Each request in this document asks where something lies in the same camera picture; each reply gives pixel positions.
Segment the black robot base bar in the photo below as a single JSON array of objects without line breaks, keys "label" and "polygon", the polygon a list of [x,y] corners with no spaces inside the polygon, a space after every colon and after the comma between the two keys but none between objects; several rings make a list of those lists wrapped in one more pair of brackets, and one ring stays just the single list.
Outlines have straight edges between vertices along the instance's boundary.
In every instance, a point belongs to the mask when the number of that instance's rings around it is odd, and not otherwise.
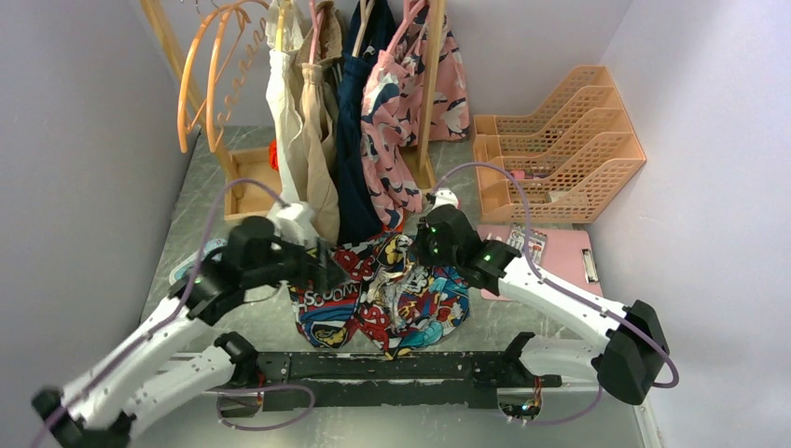
[{"label": "black robot base bar", "polygon": [[558,375],[534,378],[511,354],[499,351],[413,352],[389,360],[383,355],[328,352],[261,352],[249,367],[231,376],[229,389],[303,385],[300,391],[263,398],[265,411],[318,407],[378,407],[463,404],[496,409],[499,393],[554,388]]}]

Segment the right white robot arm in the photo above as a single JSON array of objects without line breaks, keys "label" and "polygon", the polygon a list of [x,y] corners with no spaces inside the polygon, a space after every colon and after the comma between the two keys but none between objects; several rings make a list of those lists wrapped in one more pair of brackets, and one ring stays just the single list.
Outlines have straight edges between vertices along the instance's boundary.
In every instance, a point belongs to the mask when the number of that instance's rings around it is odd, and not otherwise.
[{"label": "right white robot arm", "polygon": [[670,366],[670,353],[650,304],[610,301],[534,266],[515,247],[482,239],[451,204],[434,207],[417,230],[410,250],[422,265],[452,267],[471,287],[528,305],[580,336],[577,343],[526,343],[503,363],[512,385],[547,374],[593,379],[630,405],[643,404],[661,386],[659,373]]}]

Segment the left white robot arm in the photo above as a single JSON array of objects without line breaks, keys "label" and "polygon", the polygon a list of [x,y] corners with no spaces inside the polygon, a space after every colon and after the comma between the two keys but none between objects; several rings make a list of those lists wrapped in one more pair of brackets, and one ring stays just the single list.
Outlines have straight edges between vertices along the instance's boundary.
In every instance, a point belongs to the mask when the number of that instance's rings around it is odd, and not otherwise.
[{"label": "left white robot arm", "polygon": [[243,306],[251,289],[326,292],[346,278],[309,221],[245,218],[224,245],[197,253],[192,270],[110,354],[67,385],[34,395],[42,433],[62,447],[125,447],[205,391],[249,386],[259,376],[258,353],[235,331],[177,366],[171,358]]}]

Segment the comic print shorts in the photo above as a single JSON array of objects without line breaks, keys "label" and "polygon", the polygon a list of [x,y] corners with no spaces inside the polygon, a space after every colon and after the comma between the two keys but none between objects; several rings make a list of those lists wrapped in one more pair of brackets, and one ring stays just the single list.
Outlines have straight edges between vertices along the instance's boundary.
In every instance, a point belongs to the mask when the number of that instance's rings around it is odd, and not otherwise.
[{"label": "comic print shorts", "polygon": [[438,343],[470,315],[468,284],[452,267],[425,267],[410,236],[380,234],[332,249],[347,281],[326,292],[291,287],[296,329],[316,348],[340,349],[364,334],[396,359]]}]

